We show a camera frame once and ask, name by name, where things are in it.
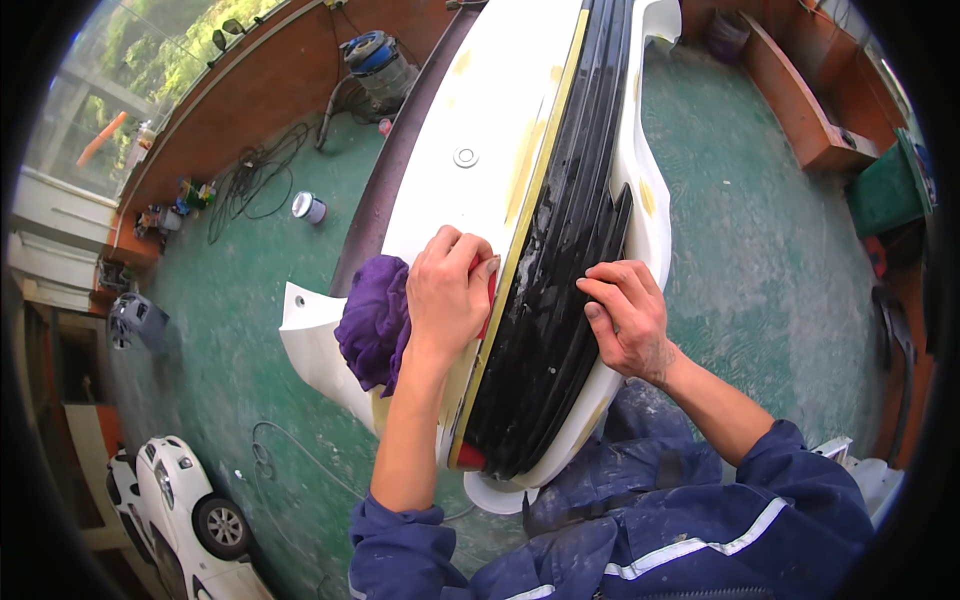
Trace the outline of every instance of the headlight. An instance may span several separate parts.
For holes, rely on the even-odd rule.
[[[163,494],[163,499],[167,502],[167,507],[170,510],[174,510],[174,491],[170,487],[170,475],[167,474],[167,469],[163,466],[163,463],[157,463],[156,468],[154,469],[154,477],[156,482],[160,485],[160,493]]]

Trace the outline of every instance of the blue shop vacuum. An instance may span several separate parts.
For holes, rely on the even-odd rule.
[[[381,31],[344,42],[340,50],[348,74],[330,94],[324,122],[314,144],[317,150],[324,146],[330,118],[337,112],[349,110],[354,119],[365,123],[378,123],[384,118],[393,120],[420,73],[400,53],[396,38]],[[350,84],[353,88],[341,94]]]

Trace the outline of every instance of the sleeve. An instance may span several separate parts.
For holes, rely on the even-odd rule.
[[[797,425],[777,420],[736,471],[737,483],[793,500],[794,508],[847,540],[874,532],[863,494],[847,470],[810,452]]]
[[[457,534],[441,526],[443,509],[394,513],[368,493],[351,520],[348,577],[354,598],[440,598],[450,595],[444,588],[467,587],[450,563]]]

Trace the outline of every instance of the tin can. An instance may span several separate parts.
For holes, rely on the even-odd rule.
[[[298,192],[294,196],[293,213],[311,225],[317,225],[326,215],[326,204],[310,192]]]

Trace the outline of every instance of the side mirror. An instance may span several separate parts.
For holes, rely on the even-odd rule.
[[[224,31],[231,36],[239,36],[247,32],[247,30],[243,28],[243,25],[240,24],[240,21],[236,19],[227,19],[224,21]]]
[[[222,53],[227,51],[227,37],[224,36],[224,32],[219,29],[213,32],[213,45]]]

